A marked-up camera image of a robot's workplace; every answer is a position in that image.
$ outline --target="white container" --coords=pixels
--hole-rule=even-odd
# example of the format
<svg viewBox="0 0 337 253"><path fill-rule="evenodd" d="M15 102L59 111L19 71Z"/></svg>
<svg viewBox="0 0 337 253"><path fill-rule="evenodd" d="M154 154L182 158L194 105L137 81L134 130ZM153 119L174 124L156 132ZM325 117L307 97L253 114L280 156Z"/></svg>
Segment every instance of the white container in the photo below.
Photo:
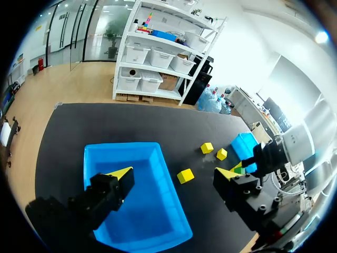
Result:
<svg viewBox="0 0 337 253"><path fill-rule="evenodd" d="M138 82L142 78L141 71L135 70L136 74L130 76L130 70L133 70L129 67L123 67L120 71L120 78L118 80L117 88L124 91L135 91L137 90Z"/></svg>
<svg viewBox="0 0 337 253"><path fill-rule="evenodd" d="M168 4L188 12L197 3L198 0L170 0Z"/></svg>
<svg viewBox="0 0 337 253"><path fill-rule="evenodd" d="M185 39L187 46L199 52L203 52L209 44L208 40L195 33L185 32Z"/></svg>
<svg viewBox="0 0 337 253"><path fill-rule="evenodd" d="M175 54L161 47L152 47L150 52L150 64L154 67L168 68Z"/></svg>
<svg viewBox="0 0 337 253"><path fill-rule="evenodd" d="M162 82L163 79L158 72L142 70L142 79L140 81L142 91L154 93Z"/></svg>
<svg viewBox="0 0 337 253"><path fill-rule="evenodd" d="M190 72L194 64L195 62L183 59L179 57L178 55L176 55L171 61L170 65L174 69L174 71L187 75Z"/></svg>
<svg viewBox="0 0 337 253"><path fill-rule="evenodd" d="M143 64L147 53L151 50L140 43L128 43L126 47L126 62L137 64Z"/></svg>

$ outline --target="ceiling light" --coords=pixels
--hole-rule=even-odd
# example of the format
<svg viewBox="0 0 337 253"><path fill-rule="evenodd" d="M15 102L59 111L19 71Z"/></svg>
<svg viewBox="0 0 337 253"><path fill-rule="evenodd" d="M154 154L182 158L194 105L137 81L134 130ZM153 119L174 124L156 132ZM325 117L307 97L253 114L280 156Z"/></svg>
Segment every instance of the ceiling light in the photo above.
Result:
<svg viewBox="0 0 337 253"><path fill-rule="evenodd" d="M326 32L319 32L316 37L315 37L315 41L317 43L325 43L328 40L328 34Z"/></svg>

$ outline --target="wooden floor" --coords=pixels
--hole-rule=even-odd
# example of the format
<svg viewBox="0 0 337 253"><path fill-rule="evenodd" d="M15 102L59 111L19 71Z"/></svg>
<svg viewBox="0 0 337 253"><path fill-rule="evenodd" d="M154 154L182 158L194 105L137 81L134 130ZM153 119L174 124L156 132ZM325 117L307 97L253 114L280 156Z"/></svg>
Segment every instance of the wooden floor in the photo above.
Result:
<svg viewBox="0 0 337 253"><path fill-rule="evenodd" d="M57 102L63 103L128 103L112 100L115 63L80 63L70 72L69 64L49 67L36 76L28 76L15 95L7 118L19 121L21 131L14 137L12 167L6 169L13 195L25 214L25 206L35 199L35 168L40 142ZM152 105L194 109L191 105L155 98ZM242 252L248 252L250 242Z"/></svg>

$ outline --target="blue plastic bin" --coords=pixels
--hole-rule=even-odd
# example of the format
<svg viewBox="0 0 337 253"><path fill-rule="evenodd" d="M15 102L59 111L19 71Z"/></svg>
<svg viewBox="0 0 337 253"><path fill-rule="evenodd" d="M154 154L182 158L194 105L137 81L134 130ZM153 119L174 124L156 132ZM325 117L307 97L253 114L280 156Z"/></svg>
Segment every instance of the blue plastic bin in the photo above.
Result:
<svg viewBox="0 0 337 253"><path fill-rule="evenodd" d="M96 239L128 252L158 252L192 237L158 143L92 144L84 149L84 187L97 173L132 166L135 185L120 209L94 231Z"/></svg>
<svg viewBox="0 0 337 253"><path fill-rule="evenodd" d="M235 150L235 153L240 158L244 160L253 156L253 148L257 145L257 140L254 135L250 132L239 133L238 136L232 141L231 145ZM246 173L252 173L257 170L256 163L253 163L245 168Z"/></svg>
<svg viewBox="0 0 337 253"><path fill-rule="evenodd" d="M164 38L166 40L169 41L175 41L175 39L177 38L177 36L170 34L170 33L164 33L162 31L158 31L158 30L153 30L152 32L153 36L159 37L159 38Z"/></svg>

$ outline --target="black floor mat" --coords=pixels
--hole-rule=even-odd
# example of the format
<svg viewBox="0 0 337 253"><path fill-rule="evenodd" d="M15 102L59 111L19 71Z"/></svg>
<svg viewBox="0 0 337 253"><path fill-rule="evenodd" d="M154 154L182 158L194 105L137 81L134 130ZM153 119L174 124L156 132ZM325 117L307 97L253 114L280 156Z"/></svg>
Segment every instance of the black floor mat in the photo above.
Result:
<svg viewBox="0 0 337 253"><path fill-rule="evenodd" d="M87 144L158 142L191 226L193 237L168 251L239 252L255 234L237 213L230 213L214 189L215 167L230 169L239 162L228 147L249 131L241 118L186 109L134 104L63 104L53 112L37 158L36 197L54 196L66 204L84 190L83 154ZM200 145L214 151L203 155ZM215 158L228 149L228 158ZM195 179L180 185L176 175L191 168Z"/></svg>

